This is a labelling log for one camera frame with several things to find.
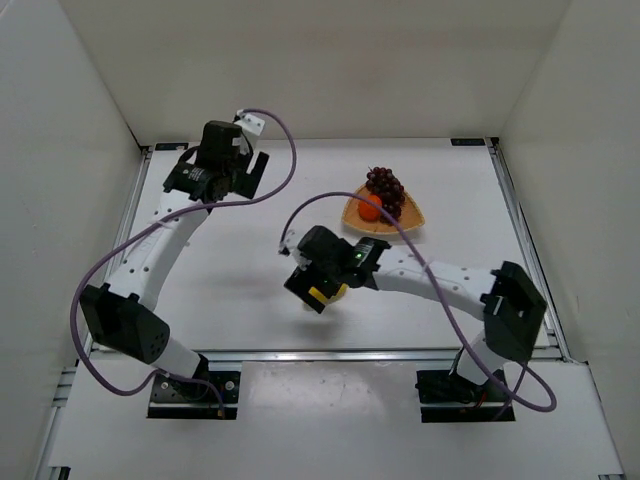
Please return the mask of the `yellow fake mango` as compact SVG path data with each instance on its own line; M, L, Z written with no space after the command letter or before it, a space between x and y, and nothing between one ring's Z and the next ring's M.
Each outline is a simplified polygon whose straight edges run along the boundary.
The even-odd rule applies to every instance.
M340 286L340 288L338 289L338 291L334 295L332 295L332 296L336 296L336 301L335 302L337 302L341 298L343 298L345 296L345 294L347 293L347 290L348 290L348 286L346 284L342 284Z

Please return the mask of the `dark red fake grape bunch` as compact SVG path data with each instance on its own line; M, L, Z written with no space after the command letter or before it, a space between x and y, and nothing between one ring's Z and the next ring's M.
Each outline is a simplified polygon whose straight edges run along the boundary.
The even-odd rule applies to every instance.
M367 191L377 197L383 209L396 221L405 204L405 189L391 168L373 167L367 173Z

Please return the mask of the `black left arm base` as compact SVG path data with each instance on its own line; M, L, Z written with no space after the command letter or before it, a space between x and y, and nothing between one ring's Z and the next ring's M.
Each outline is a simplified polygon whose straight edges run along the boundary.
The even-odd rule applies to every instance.
M235 420L238 414L241 371L209 368L206 380L218 395L202 384L178 382L157 375L151 386L149 419Z

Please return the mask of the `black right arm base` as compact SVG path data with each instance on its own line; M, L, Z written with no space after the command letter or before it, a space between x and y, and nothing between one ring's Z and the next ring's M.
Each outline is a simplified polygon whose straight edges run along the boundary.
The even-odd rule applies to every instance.
M418 392L422 423L514 422L507 395L487 380L475 385L448 370L418 370Z

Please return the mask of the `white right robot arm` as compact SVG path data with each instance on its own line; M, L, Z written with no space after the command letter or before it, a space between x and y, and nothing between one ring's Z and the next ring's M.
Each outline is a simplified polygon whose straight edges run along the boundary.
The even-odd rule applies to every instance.
M506 362L531 359L547 309L527 272L510 261L494 270L437 261L423 266L399 246L371 237L350 244L324 226L305 234L288 231L279 252L297 264L286 289L316 312L325 304L311 295L312 289L331 298L346 285L444 301L450 312L459 310L481 321L483 329L471 341L471 352L462 354L453 368L475 385L484 384Z

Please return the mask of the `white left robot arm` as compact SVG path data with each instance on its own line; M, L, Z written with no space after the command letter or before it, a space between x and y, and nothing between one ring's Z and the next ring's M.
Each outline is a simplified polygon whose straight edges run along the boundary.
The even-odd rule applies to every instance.
M244 109L233 121L209 121L201 141L187 148L162 184L148 226L113 250L120 266L104 283L82 279L72 301L71 329L82 315L92 339L179 383L202 385L208 362L176 340L155 308L166 279L191 236L216 208L249 206L275 196L256 193L268 154L257 151L264 130L264 109Z

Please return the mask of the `orange fake fruit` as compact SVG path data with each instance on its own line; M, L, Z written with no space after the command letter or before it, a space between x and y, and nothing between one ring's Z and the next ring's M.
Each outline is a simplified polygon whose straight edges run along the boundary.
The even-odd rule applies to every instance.
M369 223L377 222L381 216L380 207L382 200L379 196L371 194L365 200L358 202L359 217Z

